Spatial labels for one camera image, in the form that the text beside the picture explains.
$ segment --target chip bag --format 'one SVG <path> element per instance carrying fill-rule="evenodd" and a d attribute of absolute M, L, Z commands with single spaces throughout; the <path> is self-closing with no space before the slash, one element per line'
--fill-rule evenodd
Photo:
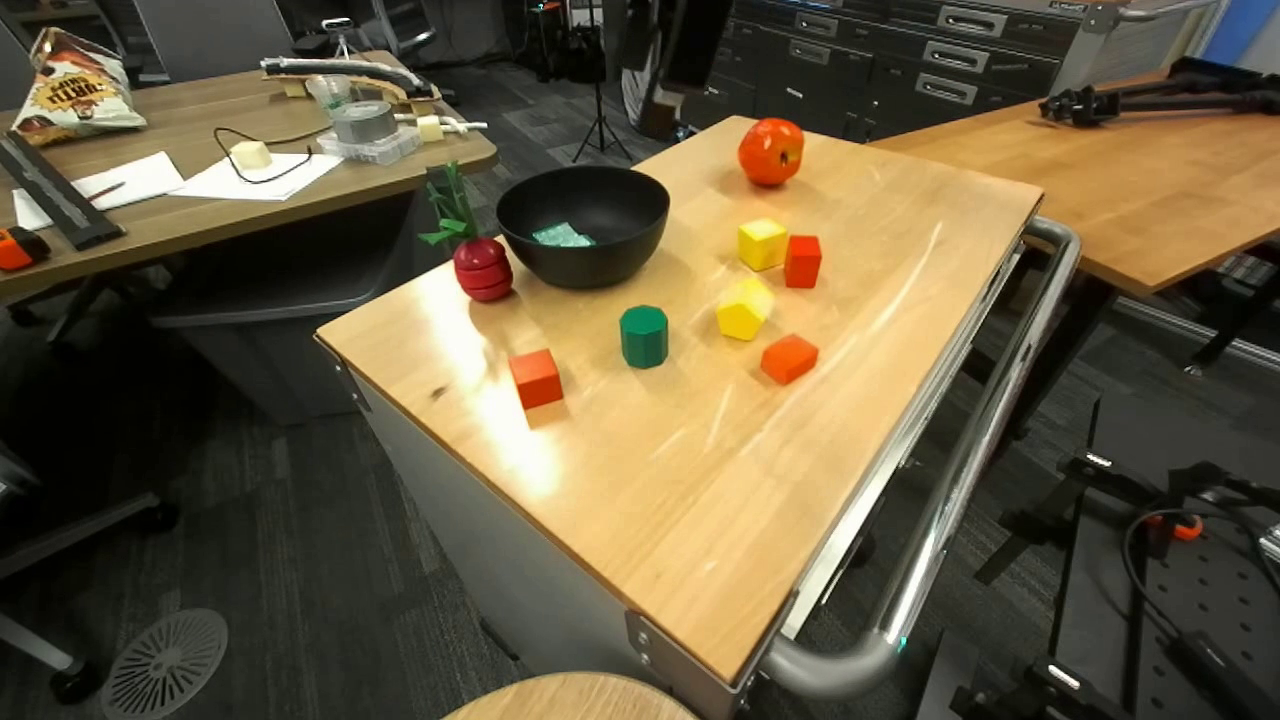
<path fill-rule="evenodd" d="M 31 49 L 31 65 L 36 82 L 13 129 L 32 145 L 146 127 L 133 110 L 124 63 L 115 53 L 46 27 Z"/>

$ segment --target black bowl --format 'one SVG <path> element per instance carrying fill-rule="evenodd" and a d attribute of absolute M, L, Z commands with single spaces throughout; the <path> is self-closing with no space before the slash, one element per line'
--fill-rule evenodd
<path fill-rule="evenodd" d="M 498 225 L 520 261 L 549 284 L 617 284 L 653 255 L 667 227 L 671 196 L 660 182 L 622 168 L 576 165 L 529 178 L 498 201 Z M 534 233 L 568 223 L 589 247 L 541 245 Z"/>

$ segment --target pen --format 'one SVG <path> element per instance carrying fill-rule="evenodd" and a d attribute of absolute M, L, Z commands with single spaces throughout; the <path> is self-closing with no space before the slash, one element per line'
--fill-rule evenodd
<path fill-rule="evenodd" d="M 99 197 L 102 197 L 104 195 L 106 195 L 109 192 L 115 192 L 116 190 L 120 190 L 122 187 L 124 187 L 124 182 L 118 182 L 118 183 L 113 184 L 111 187 L 100 190 L 100 191 L 95 192 L 93 195 L 90 195 L 87 197 L 87 200 L 90 202 L 92 202 L 92 201 L 97 200 Z"/>

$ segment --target orange tomato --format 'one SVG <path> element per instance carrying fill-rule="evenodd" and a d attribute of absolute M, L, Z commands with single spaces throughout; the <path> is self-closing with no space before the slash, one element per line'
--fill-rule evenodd
<path fill-rule="evenodd" d="M 737 161 L 755 184 L 777 186 L 800 172 L 804 131 L 792 122 L 765 118 L 746 131 Z"/>

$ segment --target white block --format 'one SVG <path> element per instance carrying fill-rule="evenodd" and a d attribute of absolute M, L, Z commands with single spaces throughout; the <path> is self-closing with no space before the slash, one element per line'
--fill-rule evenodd
<path fill-rule="evenodd" d="M 271 151 L 257 140 L 244 140 L 232 146 L 232 161 L 242 170 L 261 170 L 271 164 Z"/>
<path fill-rule="evenodd" d="M 422 137 L 422 142 L 439 142 L 444 140 L 444 128 L 440 127 L 440 118 L 436 115 L 419 118 L 417 135 Z"/>

